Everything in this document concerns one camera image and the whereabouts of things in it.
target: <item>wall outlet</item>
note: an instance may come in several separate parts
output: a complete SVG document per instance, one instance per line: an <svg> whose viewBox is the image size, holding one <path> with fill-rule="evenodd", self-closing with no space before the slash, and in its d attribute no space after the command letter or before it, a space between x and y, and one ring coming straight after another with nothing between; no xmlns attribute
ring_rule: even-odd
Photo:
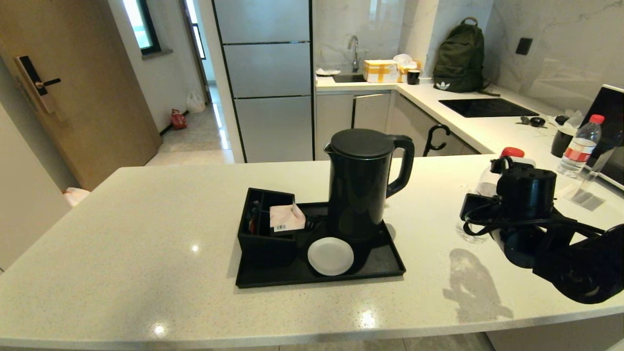
<svg viewBox="0 0 624 351"><path fill-rule="evenodd" d="M518 43L518 48L515 50L515 53L520 55L528 54L531 44L533 44L533 39L527 37L520 38L520 42Z"/></svg>

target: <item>red object on floor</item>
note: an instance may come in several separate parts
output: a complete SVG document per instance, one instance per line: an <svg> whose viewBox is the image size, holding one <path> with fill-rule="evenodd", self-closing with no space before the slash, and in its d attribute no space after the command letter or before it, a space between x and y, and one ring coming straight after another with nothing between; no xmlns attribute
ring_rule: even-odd
<svg viewBox="0 0 624 351"><path fill-rule="evenodd" d="M184 129L187 127L187 118L180 113L180 110L171 109L171 125L174 129Z"/></svg>

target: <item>refrigerator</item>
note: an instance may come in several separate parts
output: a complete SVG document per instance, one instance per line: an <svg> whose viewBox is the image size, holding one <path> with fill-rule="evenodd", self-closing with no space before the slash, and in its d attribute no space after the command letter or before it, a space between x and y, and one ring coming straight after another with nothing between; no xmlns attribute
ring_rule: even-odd
<svg viewBox="0 0 624 351"><path fill-rule="evenodd" d="M310 0L213 0L247 162L312 161Z"/></svg>

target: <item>plastic bottle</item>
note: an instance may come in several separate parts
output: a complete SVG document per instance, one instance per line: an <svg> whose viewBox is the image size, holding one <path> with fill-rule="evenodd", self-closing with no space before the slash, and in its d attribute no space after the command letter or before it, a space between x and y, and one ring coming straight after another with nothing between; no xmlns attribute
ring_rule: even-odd
<svg viewBox="0 0 624 351"><path fill-rule="evenodd" d="M530 164L535 167L535 161L532 159L524 158L524 151L520 149L516 149L515 147L506 147L500 153L500 157L509 156L514 162ZM479 178L479 183L477 184L477 194L483 196L494 196L496 195L496 185L498 184L500 179L500 174L492 172L491 167L487 167L481 173L481 178Z"/></svg>
<svg viewBox="0 0 624 351"><path fill-rule="evenodd" d="M582 126L577 135L572 138L570 145L563 153L557 172L572 178L583 169L594 148L600 141L600 124L604 122L605 116L593 114L589 118L589 123Z"/></svg>

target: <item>faucet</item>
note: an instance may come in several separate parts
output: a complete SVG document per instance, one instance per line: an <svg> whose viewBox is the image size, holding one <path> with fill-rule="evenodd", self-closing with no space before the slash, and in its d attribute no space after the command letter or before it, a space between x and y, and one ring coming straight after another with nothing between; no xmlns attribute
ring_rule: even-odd
<svg viewBox="0 0 624 351"><path fill-rule="evenodd" d="M358 36L351 36L349 39L348 49L351 50L351 46L355 43L355 52L353 53L353 73L357 73L359 70L359 62L358 62Z"/></svg>

